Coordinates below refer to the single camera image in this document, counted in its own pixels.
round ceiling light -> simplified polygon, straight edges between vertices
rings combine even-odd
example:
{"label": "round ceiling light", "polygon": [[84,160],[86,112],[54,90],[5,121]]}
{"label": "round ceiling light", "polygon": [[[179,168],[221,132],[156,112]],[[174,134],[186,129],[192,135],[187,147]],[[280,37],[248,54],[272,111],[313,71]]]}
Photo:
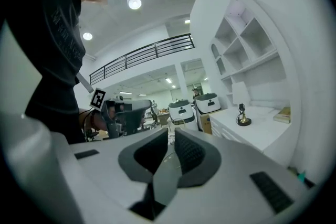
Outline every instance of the round ceiling light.
{"label": "round ceiling light", "polygon": [[130,0],[128,5],[131,9],[138,9],[141,7],[141,0]]}
{"label": "round ceiling light", "polygon": [[92,34],[91,33],[84,33],[83,34],[83,39],[85,39],[85,40],[91,40],[92,39]]}

lamp base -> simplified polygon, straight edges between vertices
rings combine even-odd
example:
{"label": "lamp base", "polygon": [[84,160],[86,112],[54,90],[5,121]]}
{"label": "lamp base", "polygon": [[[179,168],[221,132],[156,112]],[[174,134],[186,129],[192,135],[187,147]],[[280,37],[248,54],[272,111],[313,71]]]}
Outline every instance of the lamp base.
{"label": "lamp base", "polygon": [[251,119],[249,119],[249,118],[245,118],[245,119],[246,119],[246,121],[243,121],[243,122],[238,121],[238,122],[237,122],[238,125],[239,125],[239,126],[249,126],[249,125],[252,123],[252,120],[251,120]]}

black t-shirt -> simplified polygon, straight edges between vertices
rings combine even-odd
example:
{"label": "black t-shirt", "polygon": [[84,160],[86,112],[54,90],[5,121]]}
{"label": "black t-shirt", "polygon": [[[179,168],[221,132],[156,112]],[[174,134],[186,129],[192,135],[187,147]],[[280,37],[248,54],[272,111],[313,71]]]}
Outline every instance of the black t-shirt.
{"label": "black t-shirt", "polygon": [[84,142],[73,91],[85,55],[78,26],[81,0],[5,2],[13,35],[42,75],[26,114],[63,133],[69,143]]}

black metal railing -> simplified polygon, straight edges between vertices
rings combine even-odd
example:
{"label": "black metal railing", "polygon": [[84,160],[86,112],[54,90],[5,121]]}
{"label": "black metal railing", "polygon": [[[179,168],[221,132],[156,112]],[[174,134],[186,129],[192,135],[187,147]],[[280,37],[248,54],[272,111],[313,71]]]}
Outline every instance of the black metal railing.
{"label": "black metal railing", "polygon": [[193,48],[195,48],[195,46],[190,33],[160,40],[131,51],[99,68],[90,75],[90,84],[93,85],[140,63]]}

book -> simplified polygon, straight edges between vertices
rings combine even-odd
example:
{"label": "book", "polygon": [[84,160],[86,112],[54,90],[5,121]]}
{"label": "book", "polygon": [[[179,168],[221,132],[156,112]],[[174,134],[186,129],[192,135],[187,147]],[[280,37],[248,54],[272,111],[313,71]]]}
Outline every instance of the book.
{"label": "book", "polygon": [[284,123],[290,123],[290,108],[289,107],[283,108],[278,114],[276,114],[273,117],[273,120]]}

